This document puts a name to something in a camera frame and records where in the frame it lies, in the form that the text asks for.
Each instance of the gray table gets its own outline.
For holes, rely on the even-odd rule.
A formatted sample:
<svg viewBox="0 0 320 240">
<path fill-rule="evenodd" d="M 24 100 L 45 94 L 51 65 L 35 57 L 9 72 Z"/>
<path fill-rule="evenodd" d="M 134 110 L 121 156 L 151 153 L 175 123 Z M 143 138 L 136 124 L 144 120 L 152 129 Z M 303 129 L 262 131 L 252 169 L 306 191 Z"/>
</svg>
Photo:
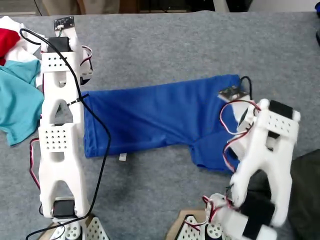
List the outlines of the gray table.
<svg viewBox="0 0 320 240">
<path fill-rule="evenodd" d="M 53 34 L 55 17 L 16 18 Z M 315 13 L 230 13 L 76 16 L 82 44 L 93 49 L 94 79 L 83 89 L 156 85 L 222 74 L 249 75 L 253 96 L 301 111 L 294 157 L 319 147 L 320 48 Z M 46 227 L 39 192 L 29 176 L 29 141 L 8 147 L 0 135 L 1 239 L 24 239 Z M 81 156 L 91 198 L 101 158 Z M 107 160 L 94 212 L 113 240 L 161 240 L 201 195 L 223 193 L 230 176 L 197 168 L 185 146 Z M 293 239 L 288 223 L 279 240 Z"/>
</svg>

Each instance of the blue garment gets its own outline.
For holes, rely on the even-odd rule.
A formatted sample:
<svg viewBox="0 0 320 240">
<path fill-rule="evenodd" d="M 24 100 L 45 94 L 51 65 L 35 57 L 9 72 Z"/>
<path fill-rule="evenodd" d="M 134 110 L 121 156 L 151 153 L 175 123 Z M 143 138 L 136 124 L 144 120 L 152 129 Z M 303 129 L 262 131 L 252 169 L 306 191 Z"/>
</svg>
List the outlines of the blue garment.
<svg viewBox="0 0 320 240">
<path fill-rule="evenodd" d="M 219 121 L 219 112 L 225 102 L 218 98 L 218 92 L 239 84 L 238 75 L 223 75 L 83 94 L 89 93 L 84 101 L 110 130 L 111 155 L 188 145 L 197 166 L 229 172 L 222 151 L 233 136 Z M 231 106 L 223 112 L 223 120 L 231 131 L 237 129 Z M 103 156 L 107 134 L 86 109 L 84 121 L 85 156 Z M 228 159 L 237 167 L 237 159 L 230 155 Z"/>
<path fill-rule="evenodd" d="M 0 66 L 0 129 L 7 133 L 7 143 L 18 144 L 37 127 L 44 100 L 35 88 L 40 62 L 7 61 Z"/>
</svg>

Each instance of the red cloth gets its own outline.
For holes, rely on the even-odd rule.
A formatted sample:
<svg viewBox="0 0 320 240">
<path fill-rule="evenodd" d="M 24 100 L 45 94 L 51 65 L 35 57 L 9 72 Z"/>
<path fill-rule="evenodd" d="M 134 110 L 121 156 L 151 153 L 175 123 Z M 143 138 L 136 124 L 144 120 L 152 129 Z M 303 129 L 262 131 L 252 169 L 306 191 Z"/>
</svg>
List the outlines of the red cloth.
<svg viewBox="0 0 320 240">
<path fill-rule="evenodd" d="M 5 56 L 20 40 L 20 36 L 16 31 L 0 28 L 0 65 L 6 63 Z"/>
</svg>

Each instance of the cardboard base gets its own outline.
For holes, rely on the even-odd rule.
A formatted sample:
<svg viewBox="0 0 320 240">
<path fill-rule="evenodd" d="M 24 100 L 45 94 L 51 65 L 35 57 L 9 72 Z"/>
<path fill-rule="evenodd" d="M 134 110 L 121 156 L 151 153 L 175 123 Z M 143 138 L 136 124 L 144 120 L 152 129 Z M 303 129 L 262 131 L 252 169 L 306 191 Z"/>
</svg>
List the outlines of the cardboard base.
<svg viewBox="0 0 320 240">
<path fill-rule="evenodd" d="M 95 215 L 90 214 L 90 216 L 85 220 L 86 226 L 89 226 L 89 224 L 91 223 L 91 220 L 94 217 Z M 57 223 L 51 223 L 48 227 L 55 226 L 55 225 L 57 225 Z M 37 240 L 49 240 L 52 234 L 54 234 L 55 230 L 56 228 L 43 232 Z"/>
<path fill-rule="evenodd" d="M 175 222 L 165 236 L 165 240 L 175 240 L 186 215 L 193 215 L 198 223 L 206 220 L 206 212 L 204 209 L 184 209 L 179 212 Z"/>
</svg>

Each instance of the turquoise shirt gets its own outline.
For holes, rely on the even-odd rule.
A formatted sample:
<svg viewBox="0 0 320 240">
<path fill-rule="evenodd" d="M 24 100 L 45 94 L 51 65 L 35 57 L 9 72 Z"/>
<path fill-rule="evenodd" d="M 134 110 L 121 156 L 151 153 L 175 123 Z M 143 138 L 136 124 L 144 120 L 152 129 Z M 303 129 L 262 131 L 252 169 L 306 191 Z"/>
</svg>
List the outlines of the turquoise shirt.
<svg viewBox="0 0 320 240">
<path fill-rule="evenodd" d="M 35 87 L 40 62 L 7 61 L 0 66 L 0 129 L 7 143 L 22 142 L 37 128 L 44 95 Z"/>
</svg>

